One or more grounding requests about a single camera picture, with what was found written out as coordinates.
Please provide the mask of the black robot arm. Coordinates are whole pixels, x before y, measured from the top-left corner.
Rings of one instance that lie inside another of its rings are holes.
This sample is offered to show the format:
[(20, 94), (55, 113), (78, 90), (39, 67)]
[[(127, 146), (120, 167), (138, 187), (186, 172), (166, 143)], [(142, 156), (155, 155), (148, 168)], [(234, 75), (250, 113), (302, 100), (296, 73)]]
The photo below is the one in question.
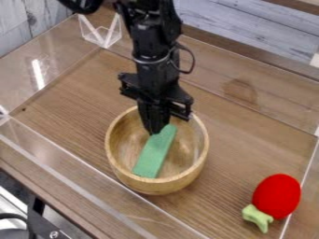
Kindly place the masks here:
[(132, 40), (134, 73), (120, 73), (122, 95), (138, 102), (140, 120), (150, 134), (158, 134), (172, 117), (188, 120), (194, 97), (179, 86), (179, 76), (194, 69), (180, 67), (182, 19), (174, 0), (58, 0), (74, 12), (88, 15), (108, 2), (122, 15)]

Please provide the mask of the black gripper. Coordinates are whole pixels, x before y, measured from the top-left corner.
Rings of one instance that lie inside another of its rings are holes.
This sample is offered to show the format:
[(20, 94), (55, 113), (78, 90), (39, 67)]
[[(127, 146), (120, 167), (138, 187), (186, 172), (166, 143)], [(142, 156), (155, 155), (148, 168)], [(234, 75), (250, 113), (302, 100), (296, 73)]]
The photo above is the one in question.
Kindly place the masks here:
[(179, 71), (170, 61), (136, 63), (136, 69), (136, 73), (119, 74), (120, 92), (138, 102), (143, 127), (155, 134), (172, 116), (190, 119), (195, 100), (179, 85)]

